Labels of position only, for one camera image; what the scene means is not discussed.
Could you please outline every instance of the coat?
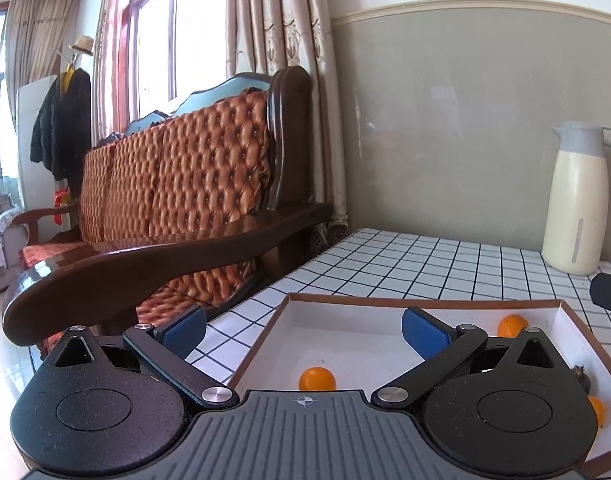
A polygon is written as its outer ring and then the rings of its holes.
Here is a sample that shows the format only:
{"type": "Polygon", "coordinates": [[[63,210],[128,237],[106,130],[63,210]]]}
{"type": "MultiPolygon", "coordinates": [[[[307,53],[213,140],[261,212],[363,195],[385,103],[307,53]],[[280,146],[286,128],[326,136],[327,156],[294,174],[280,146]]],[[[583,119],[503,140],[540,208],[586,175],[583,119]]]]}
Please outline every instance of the coat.
{"type": "Polygon", "coordinates": [[[77,69],[66,92],[61,92],[63,75],[45,96],[36,117],[29,160],[42,162],[55,180],[68,180],[73,198],[80,195],[83,158],[92,147],[90,120],[90,75],[77,69]]]}

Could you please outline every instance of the wall molding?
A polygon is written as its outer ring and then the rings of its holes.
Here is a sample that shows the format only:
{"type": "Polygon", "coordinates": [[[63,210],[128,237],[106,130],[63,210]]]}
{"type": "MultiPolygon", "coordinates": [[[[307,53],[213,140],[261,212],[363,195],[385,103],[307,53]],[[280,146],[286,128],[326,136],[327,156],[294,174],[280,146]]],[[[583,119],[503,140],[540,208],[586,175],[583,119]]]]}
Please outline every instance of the wall molding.
{"type": "Polygon", "coordinates": [[[548,2],[546,0],[420,0],[418,2],[406,2],[403,4],[373,7],[372,9],[361,10],[359,12],[350,12],[349,14],[332,18],[332,26],[363,22],[397,14],[408,14],[410,12],[448,9],[540,10],[541,12],[555,12],[557,14],[587,18],[611,25],[611,14],[608,12],[559,2],[548,2]]]}

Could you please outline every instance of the orange ball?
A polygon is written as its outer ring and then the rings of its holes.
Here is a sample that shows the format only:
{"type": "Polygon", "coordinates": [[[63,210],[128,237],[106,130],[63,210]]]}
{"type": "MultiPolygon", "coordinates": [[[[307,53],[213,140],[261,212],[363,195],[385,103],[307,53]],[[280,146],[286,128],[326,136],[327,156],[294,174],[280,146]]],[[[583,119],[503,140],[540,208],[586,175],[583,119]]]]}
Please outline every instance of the orange ball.
{"type": "Polygon", "coordinates": [[[302,392],[333,392],[336,389],[337,380],[327,368],[308,368],[299,377],[299,390],[302,392]]]}
{"type": "Polygon", "coordinates": [[[605,422],[605,406],[603,405],[603,402],[601,402],[601,400],[597,397],[589,395],[588,400],[592,404],[594,412],[597,414],[597,423],[599,425],[599,428],[601,428],[603,426],[603,423],[605,422]]]}
{"type": "Polygon", "coordinates": [[[518,314],[512,314],[501,320],[497,335],[499,337],[516,337],[526,326],[528,326],[528,323],[525,319],[518,314]]]}

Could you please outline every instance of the yellow garment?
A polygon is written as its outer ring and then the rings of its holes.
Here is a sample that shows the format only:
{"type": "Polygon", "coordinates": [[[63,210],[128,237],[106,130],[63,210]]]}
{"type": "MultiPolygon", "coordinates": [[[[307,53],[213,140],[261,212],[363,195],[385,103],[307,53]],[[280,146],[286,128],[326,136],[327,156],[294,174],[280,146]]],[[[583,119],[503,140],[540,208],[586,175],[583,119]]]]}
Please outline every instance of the yellow garment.
{"type": "Polygon", "coordinates": [[[72,65],[68,65],[65,73],[63,74],[63,78],[61,79],[61,94],[65,94],[67,89],[70,87],[70,81],[72,80],[72,76],[74,75],[74,67],[72,65]]]}

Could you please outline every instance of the orange leather backrest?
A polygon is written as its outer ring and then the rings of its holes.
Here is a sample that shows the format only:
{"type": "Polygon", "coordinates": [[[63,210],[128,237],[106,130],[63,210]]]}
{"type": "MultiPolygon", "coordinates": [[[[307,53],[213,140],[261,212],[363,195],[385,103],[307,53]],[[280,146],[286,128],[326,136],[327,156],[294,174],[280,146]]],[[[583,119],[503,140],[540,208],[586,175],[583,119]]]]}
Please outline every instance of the orange leather backrest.
{"type": "Polygon", "coordinates": [[[114,161],[114,144],[92,150],[85,155],[83,184],[79,198],[80,237],[87,243],[102,242],[103,215],[114,161]]]}
{"type": "Polygon", "coordinates": [[[217,227],[259,208],[271,171],[266,101],[266,92],[243,93],[157,126],[150,235],[217,227]]]}
{"type": "Polygon", "coordinates": [[[114,143],[114,167],[106,188],[104,240],[148,235],[161,142],[159,125],[114,143]]]}

